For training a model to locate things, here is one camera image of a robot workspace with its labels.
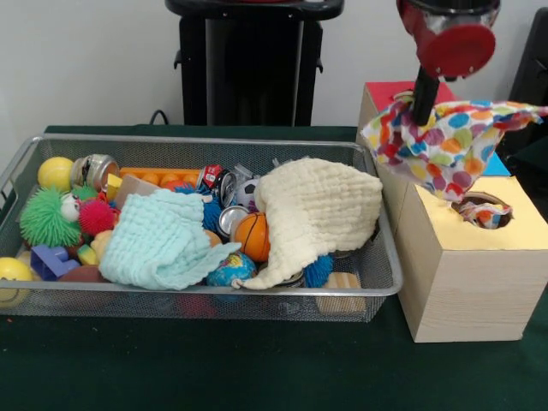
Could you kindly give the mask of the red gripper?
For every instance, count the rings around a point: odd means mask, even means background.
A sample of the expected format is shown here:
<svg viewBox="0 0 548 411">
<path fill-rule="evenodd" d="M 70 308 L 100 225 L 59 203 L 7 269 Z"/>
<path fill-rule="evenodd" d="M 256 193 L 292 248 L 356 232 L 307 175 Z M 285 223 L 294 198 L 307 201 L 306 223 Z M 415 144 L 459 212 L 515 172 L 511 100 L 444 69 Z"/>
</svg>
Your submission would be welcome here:
<svg viewBox="0 0 548 411">
<path fill-rule="evenodd" d="M 427 125 L 438 95 L 438 77 L 466 78 L 482 69 L 496 48 L 496 3 L 399 3 L 404 28 L 420 61 L 412 119 Z"/>
</svg>

